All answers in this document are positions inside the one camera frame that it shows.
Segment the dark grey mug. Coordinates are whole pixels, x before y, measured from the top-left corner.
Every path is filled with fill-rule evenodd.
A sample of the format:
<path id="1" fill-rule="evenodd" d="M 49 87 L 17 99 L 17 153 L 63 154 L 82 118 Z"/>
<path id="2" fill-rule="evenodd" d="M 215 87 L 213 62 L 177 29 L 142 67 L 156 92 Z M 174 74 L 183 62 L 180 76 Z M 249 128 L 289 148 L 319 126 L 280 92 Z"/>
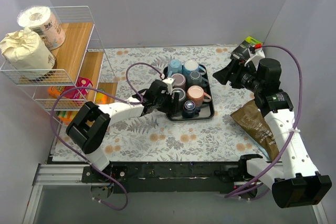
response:
<path id="1" fill-rule="evenodd" d="M 182 104 L 186 101 L 186 92 L 182 88 L 173 88 L 172 90 L 172 101 L 178 98 L 178 103 Z"/>

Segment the purple mug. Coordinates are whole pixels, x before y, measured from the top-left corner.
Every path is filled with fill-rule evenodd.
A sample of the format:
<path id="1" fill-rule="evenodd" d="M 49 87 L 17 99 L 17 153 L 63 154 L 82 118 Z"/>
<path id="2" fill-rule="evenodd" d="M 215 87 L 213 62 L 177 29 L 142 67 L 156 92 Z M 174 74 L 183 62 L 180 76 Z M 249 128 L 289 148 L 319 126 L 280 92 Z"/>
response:
<path id="1" fill-rule="evenodd" d="M 173 88 L 181 88 L 185 90 L 186 87 L 186 78 L 180 73 L 175 73 L 171 76 L 174 79 Z"/>

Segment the small dark blue mug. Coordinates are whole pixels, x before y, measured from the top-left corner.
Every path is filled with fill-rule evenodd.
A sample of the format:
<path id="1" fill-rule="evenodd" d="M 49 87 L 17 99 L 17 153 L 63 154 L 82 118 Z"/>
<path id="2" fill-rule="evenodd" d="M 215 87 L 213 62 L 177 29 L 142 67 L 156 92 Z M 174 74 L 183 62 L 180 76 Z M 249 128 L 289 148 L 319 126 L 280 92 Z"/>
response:
<path id="1" fill-rule="evenodd" d="M 200 108 L 198 108 L 194 101 L 187 100 L 183 105 L 182 117 L 185 119 L 191 119 L 199 115 Z"/>

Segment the pink mug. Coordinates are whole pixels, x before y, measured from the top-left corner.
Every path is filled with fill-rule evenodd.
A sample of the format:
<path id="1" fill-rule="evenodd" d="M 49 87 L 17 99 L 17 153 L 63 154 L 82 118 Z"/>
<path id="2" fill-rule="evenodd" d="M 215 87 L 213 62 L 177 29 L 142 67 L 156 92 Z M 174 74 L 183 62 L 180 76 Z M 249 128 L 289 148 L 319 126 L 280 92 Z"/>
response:
<path id="1" fill-rule="evenodd" d="M 187 90 L 187 98 L 193 101 L 197 108 L 200 108 L 205 102 L 212 101 L 212 97 L 200 86 L 189 87 Z"/>

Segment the light blue faceted mug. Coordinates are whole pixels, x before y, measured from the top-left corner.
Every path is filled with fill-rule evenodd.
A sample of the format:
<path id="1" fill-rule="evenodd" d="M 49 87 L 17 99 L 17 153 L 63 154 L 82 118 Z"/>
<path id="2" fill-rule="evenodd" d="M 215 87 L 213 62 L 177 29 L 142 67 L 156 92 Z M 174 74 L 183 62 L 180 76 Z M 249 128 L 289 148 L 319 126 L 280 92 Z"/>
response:
<path id="1" fill-rule="evenodd" d="M 167 77 L 170 78 L 173 74 L 182 72 L 183 72 L 182 63 L 177 59 L 171 60 L 167 67 Z"/>

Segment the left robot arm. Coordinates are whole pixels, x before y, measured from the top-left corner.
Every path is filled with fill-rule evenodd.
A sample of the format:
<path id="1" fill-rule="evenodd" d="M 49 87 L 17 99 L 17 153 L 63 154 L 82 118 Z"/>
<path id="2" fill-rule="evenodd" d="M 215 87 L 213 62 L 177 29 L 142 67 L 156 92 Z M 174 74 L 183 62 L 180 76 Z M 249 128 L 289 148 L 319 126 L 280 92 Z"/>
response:
<path id="1" fill-rule="evenodd" d="M 139 118 L 154 110 L 175 113 L 179 100 L 173 91 L 173 78 L 155 80 L 143 97 L 133 95 L 125 103 L 95 105 L 86 102 L 70 122 L 66 134 L 85 154 L 85 159 L 93 165 L 93 175 L 100 182 L 111 178 L 112 170 L 101 144 L 109 126 L 130 118 Z"/>

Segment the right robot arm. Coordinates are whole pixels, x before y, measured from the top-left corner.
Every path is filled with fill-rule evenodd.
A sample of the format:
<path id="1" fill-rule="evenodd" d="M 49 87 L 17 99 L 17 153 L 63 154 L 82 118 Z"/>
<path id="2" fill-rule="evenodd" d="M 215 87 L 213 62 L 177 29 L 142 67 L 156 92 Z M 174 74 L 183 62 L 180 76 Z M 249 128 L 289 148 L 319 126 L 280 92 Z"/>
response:
<path id="1" fill-rule="evenodd" d="M 243 158 L 238 176 L 248 181 L 228 197 L 246 192 L 256 181 L 271 190 L 280 208 L 317 205 L 332 186 L 328 175 L 320 174 L 304 146 L 297 128 L 299 114 L 293 110 L 289 95 L 280 89 L 281 65 L 274 59 L 262 59 L 258 66 L 232 59 L 213 77 L 232 88 L 245 88 L 254 93 L 255 104 L 273 133 L 279 154 L 268 164 L 261 157 Z"/>

